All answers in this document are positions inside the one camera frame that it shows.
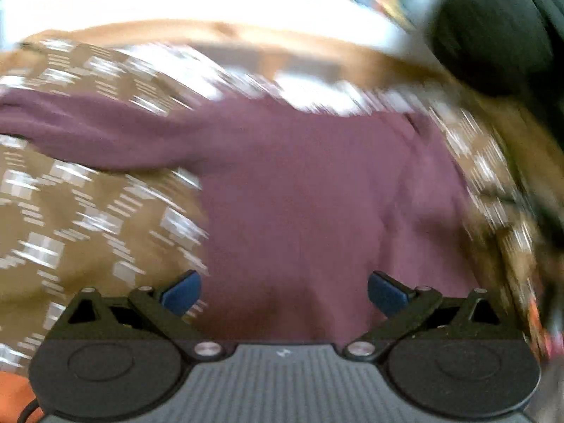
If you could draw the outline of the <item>brown PF patterned blanket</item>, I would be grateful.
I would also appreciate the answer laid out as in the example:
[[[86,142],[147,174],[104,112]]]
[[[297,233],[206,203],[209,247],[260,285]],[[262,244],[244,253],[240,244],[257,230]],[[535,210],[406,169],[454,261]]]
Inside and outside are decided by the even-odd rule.
[[[563,257],[551,249],[552,215],[526,192],[499,137],[448,90],[362,91],[289,75],[270,82],[227,70],[188,46],[109,49],[64,38],[24,45],[2,63],[1,99],[16,89],[104,97],[158,117],[233,97],[270,97],[316,115],[429,117],[466,182],[464,250],[476,286],[500,295],[538,351],[561,345],[559,326],[541,310],[550,285],[563,278]],[[204,287],[207,222],[202,183],[184,168],[92,168],[1,130],[2,369],[27,370],[41,338],[82,287],[121,296],[188,270],[201,275]],[[202,292],[183,317],[201,329],[205,308]]]

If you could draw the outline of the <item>wooden bed headboard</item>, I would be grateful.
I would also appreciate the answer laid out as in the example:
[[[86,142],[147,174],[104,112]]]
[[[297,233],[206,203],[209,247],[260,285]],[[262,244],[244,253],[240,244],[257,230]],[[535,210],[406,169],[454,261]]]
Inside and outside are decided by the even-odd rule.
[[[245,24],[157,19],[118,22],[71,32],[47,30],[24,40],[35,43],[47,38],[66,38],[101,47],[164,42],[192,47],[249,48],[258,52],[258,71],[267,79],[273,79],[295,57],[327,61],[337,66],[339,79],[361,88],[383,87],[403,81],[444,81],[447,78],[447,73],[440,67],[401,60],[368,47]]]

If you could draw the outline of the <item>maroon long-sleeve shirt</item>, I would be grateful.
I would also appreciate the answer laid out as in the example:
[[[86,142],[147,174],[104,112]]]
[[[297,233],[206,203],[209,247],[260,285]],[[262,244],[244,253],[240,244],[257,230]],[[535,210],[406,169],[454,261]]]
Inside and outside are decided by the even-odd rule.
[[[12,90],[1,130],[102,169],[184,168],[203,186],[206,308],[219,340],[343,343],[380,319],[383,271],[461,297],[466,182],[420,114],[339,117],[265,97],[158,117],[104,97]]]

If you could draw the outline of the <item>colourful orange blue bedsheet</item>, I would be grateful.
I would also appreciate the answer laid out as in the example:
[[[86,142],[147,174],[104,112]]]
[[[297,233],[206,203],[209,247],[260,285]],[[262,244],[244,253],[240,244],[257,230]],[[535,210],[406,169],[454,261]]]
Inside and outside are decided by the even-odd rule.
[[[0,372],[0,421],[16,423],[21,412],[35,399],[27,378]]]

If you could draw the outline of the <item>black hanging garment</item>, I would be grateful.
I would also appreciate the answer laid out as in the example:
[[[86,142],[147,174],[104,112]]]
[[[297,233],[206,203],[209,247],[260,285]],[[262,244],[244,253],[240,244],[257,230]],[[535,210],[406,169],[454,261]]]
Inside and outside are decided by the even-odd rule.
[[[562,114],[563,0],[440,0],[428,43],[476,92]]]

